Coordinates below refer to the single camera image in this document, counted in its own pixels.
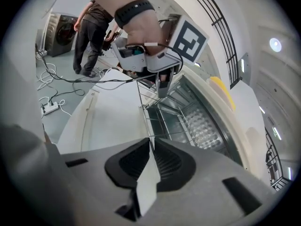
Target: washing machine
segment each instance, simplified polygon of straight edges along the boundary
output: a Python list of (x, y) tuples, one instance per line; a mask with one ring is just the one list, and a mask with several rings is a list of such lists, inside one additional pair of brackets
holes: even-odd
[(45, 49), (51, 57), (69, 52), (76, 32), (77, 17), (70, 14), (51, 13), (47, 27)]

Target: dark pants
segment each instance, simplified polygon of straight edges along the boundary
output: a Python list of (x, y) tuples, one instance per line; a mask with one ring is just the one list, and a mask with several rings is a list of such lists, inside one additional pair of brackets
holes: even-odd
[(81, 60), (84, 55), (84, 51), (90, 42), (91, 51), (88, 55), (88, 61), (84, 66), (84, 75), (89, 75), (94, 68), (97, 58), (101, 55), (103, 40), (106, 35), (106, 31), (96, 24), (83, 20), (80, 25), (79, 33), (75, 41), (75, 51), (73, 60), (73, 69), (75, 72), (81, 71)]

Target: gray floor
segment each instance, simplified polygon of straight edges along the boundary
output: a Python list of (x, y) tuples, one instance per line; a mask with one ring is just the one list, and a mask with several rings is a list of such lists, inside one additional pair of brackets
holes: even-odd
[[(77, 75), (73, 71), (72, 68), (73, 55), (74, 55), (74, 50), (56, 57), (46, 56), (45, 60), (47, 63), (52, 63), (56, 65), (56, 74), (59, 77), (63, 76), (64, 79), (74, 80), (83, 77), (83, 75)], [(87, 61), (87, 55), (85, 54), (83, 57), (82, 65), (84, 65), (86, 61)], [(99, 67), (100, 69), (108, 69), (108, 66), (103, 65), (99, 61), (97, 61), (95, 67)], [(37, 60), (37, 76), (40, 78), (41, 73), (43, 73), (44, 71), (45, 71), (45, 67), (42, 61)], [(36, 86), (38, 88), (40, 86), (40, 82), (37, 82)], [(53, 82), (50, 83), (49, 86), (57, 89), (59, 93), (73, 91), (72, 84), (65, 81), (53, 80)], [(77, 83), (74, 85), (74, 87), (75, 89), (82, 89), (87, 93), (93, 87), (93, 84)], [(39, 98), (51, 97), (56, 93), (55, 89), (46, 86), (38, 91), (38, 97)], [(65, 95), (60, 95), (55, 97), (53, 99), (53, 102), (56, 101), (57, 103), (59, 103), (62, 99), (64, 99), (65, 104), (63, 105), (63, 109), (69, 114), (72, 114), (75, 108), (77, 107), (77, 105), (81, 102), (83, 98), (84, 96), (78, 96), (75, 93), (70, 93), (70, 94), (65, 94)], [(41, 100), (41, 102), (45, 104), (47, 103), (47, 99), (43, 99)], [(54, 143), (58, 142), (61, 133), (69, 118), (70, 116), (64, 113), (61, 109), (56, 110), (50, 114), (47, 114), (42, 118), (45, 131), (49, 135), (50, 140), (52, 142)]]

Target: person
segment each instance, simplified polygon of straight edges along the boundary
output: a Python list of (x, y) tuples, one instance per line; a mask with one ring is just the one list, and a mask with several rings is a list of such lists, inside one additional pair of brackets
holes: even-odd
[[(115, 12), (119, 8), (133, 1), (136, 0), (96, 0), (111, 16), (115, 16)], [(166, 44), (167, 34), (163, 34), (154, 10), (146, 10), (137, 14), (122, 29), (128, 34), (128, 43), (157, 42)], [(156, 55), (163, 49), (162, 47), (148, 47), (147, 51), (150, 55)], [(166, 75), (160, 75), (160, 79), (165, 81)]]
[[(109, 23), (113, 20), (111, 16), (102, 6), (95, 0), (91, 0), (79, 15), (74, 30), (78, 32), (75, 41), (73, 69), (76, 74), (94, 77), (91, 74), (99, 55), (102, 52), (103, 41)], [(91, 51), (88, 55), (87, 63), (82, 70), (81, 61), (83, 54), (90, 42)]]

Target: white wall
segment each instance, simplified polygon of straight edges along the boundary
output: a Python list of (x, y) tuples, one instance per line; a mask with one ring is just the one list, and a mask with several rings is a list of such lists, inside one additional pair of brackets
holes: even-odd
[(253, 147), (253, 154), (260, 170), (261, 179), (269, 185), (269, 175), (265, 162), (267, 147), (264, 121), (255, 93), (251, 87), (240, 81), (230, 90), (230, 95), (236, 106), (235, 117)]
[(78, 16), (90, 0), (56, 0), (53, 12), (67, 13)]
[[(244, 68), (245, 71), (242, 71), (242, 60), (244, 60)], [(252, 72), (252, 66), (250, 65), (249, 62), (249, 54), (246, 53), (241, 60), (238, 61), (238, 75), (239, 77), (241, 76), (243, 79), (242, 81), (246, 83), (247, 85), (250, 85), (251, 81), (251, 72)]]
[(240, 60), (246, 52), (251, 52), (252, 50), (250, 32), (248, 29), (249, 25), (246, 22), (243, 11), (237, 3), (237, 0), (214, 1), (222, 11), (229, 25), (236, 46), (237, 57), (238, 60)]
[[(295, 125), (290, 116), (285, 113), (283, 107), (262, 87), (258, 86), (255, 93), (260, 106), (265, 111), (265, 114), (263, 114), (264, 124), (278, 150), (280, 159), (299, 162), (301, 155), (301, 124)], [(270, 123), (268, 117), (273, 120), (275, 125)], [(277, 128), (282, 138), (281, 141), (273, 136), (273, 126)]]
[[(289, 146), (287, 146), (286, 136), (284, 134), (285, 132), (282, 131), (281, 127), (279, 127), (279, 124), (275, 121), (274, 118), (272, 118), (272, 120), (276, 123), (276, 125), (272, 125), (270, 123), (270, 121), (268, 120), (268, 116), (272, 116), (270, 115), (269, 111), (266, 110), (266, 108), (265, 114), (263, 114), (262, 116), (264, 120), (264, 125), (277, 149), (282, 166), (283, 176), (287, 179), (290, 179), (289, 176), (291, 176), (291, 180), (294, 180), (300, 168), (300, 151), (298, 151), (299, 149), (297, 146), (295, 147), (295, 149), (291, 149)], [(282, 140), (279, 140), (279, 138), (274, 135), (274, 126), (277, 128), (277, 131), (279, 132)]]

